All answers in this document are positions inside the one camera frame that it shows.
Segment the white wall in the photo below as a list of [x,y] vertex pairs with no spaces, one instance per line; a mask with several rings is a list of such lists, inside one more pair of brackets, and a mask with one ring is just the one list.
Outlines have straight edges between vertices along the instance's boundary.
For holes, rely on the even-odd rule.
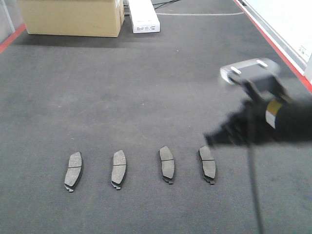
[[300,57],[312,55],[312,0],[245,0]]
[[17,0],[0,0],[0,43],[7,39],[22,24],[23,19]]

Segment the white sticker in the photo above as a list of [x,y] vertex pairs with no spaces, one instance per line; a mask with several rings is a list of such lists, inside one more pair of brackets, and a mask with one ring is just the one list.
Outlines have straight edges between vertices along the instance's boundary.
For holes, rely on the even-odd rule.
[[265,112],[265,120],[269,125],[271,125],[275,129],[275,119],[276,117],[270,112],[266,111]]

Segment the brake pad friction material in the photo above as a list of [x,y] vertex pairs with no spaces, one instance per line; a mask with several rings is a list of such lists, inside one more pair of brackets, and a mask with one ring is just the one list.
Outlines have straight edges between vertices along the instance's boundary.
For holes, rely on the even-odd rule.
[[212,157],[207,146],[203,146],[199,149],[199,158],[202,165],[204,179],[210,184],[215,184],[215,159]]
[[77,152],[70,156],[68,168],[65,175],[64,185],[69,192],[73,192],[77,186],[83,170],[83,160],[81,153]]
[[175,174],[175,161],[169,148],[164,146],[159,151],[161,160],[162,178],[169,184],[173,184]]
[[126,156],[122,150],[114,153],[113,159],[113,170],[112,170],[112,185],[117,189],[121,189],[121,185],[125,179],[127,162]]

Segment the black cable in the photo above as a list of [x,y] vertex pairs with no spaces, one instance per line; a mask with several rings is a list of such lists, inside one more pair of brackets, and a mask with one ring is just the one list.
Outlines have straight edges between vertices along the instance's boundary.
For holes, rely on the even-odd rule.
[[247,147],[248,147],[248,170],[250,184],[253,194],[253,204],[256,213],[257,225],[260,234],[264,234],[262,216],[260,211],[259,197],[258,197],[258,188],[256,180],[256,171],[255,171],[255,161],[254,161],[254,147],[255,134],[256,134],[256,122],[253,115],[252,104],[250,102],[246,103],[247,108]]
[[160,7],[162,7],[162,6],[164,6],[164,5],[167,5],[167,4],[169,4],[169,3],[174,3],[174,2],[177,2],[177,1],[180,1],[180,0],[171,0],[171,1],[168,1],[168,2],[156,3],[157,5],[160,5],[160,6],[155,7],[155,10],[158,9],[158,8],[160,8]]
[[171,1],[165,1],[165,2],[154,3],[153,6],[160,5],[160,6],[158,6],[158,7],[155,8],[155,10],[156,10],[156,9],[158,9],[158,8],[160,8],[160,7],[164,6],[164,5],[166,5],[166,4],[174,3],[174,2],[177,2],[177,1],[181,1],[181,0],[171,0]]

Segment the red stripe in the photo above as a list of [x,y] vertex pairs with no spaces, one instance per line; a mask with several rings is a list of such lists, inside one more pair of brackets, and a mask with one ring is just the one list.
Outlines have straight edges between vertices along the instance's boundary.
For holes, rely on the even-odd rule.
[[0,54],[25,30],[25,24],[22,24],[11,36],[0,44]]
[[[234,0],[236,4],[244,11],[247,12],[247,10],[241,6],[241,4],[238,2],[238,0]],[[309,82],[309,80],[302,75],[295,66],[285,57],[285,55],[277,48],[277,46],[273,43],[273,41],[262,31],[262,29],[257,25],[257,23],[248,15],[248,18],[253,22],[253,24],[256,26],[256,28],[259,30],[259,32],[262,34],[262,36],[267,40],[267,42],[273,47],[273,49],[278,53],[278,55],[282,58],[282,60],[287,64],[287,66],[292,70],[292,72],[299,78],[299,80],[306,86],[306,88],[312,92],[312,84]]]

